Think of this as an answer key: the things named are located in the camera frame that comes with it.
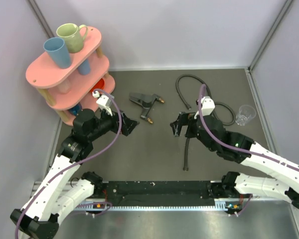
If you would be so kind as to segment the black fitting with brass connectors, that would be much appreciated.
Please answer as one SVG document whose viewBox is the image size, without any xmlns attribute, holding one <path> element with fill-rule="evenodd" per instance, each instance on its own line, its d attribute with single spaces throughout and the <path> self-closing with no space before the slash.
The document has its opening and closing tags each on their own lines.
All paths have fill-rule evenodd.
<svg viewBox="0 0 299 239">
<path fill-rule="evenodd" d="M 142 113 L 140 118 L 153 124 L 152 119 L 149 117 L 149 112 L 152 109 L 155 102 L 164 104 L 164 100 L 157 94 L 147 95 L 141 93 L 129 93 L 129 100 L 142 107 Z"/>
</svg>

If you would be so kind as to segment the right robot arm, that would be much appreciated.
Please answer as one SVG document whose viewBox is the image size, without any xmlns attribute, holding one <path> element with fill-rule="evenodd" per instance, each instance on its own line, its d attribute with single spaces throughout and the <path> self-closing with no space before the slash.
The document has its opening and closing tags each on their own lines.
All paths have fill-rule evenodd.
<svg viewBox="0 0 299 239">
<path fill-rule="evenodd" d="M 226 196 L 253 194 L 283 200 L 299 209 L 299 165 L 274 154 L 253 139 L 227 131 L 220 120 L 211 115 L 181 112 L 170 124 L 174 136 L 178 137 L 183 126 L 185 136 L 197 138 L 219 157 L 257 169 L 268 177 L 253 177 L 243 173 L 229 172 L 222 179 Z"/>
</svg>

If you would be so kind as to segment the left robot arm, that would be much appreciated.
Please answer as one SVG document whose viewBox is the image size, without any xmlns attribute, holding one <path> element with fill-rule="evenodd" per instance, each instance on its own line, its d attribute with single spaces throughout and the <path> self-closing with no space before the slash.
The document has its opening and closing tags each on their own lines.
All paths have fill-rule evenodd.
<svg viewBox="0 0 299 239">
<path fill-rule="evenodd" d="M 11 213 L 10 219 L 16 225 L 15 236 L 22 232 L 33 239 L 54 238 L 64 219 L 80 203 L 103 193 L 102 178 L 87 172 L 72 189 L 62 194 L 69 179 L 93 150 L 93 141 L 110 131 L 128 136 L 138 124 L 123 111 L 109 115 L 102 110 L 98 118 L 91 109 L 81 110 L 33 197 Z"/>
</svg>

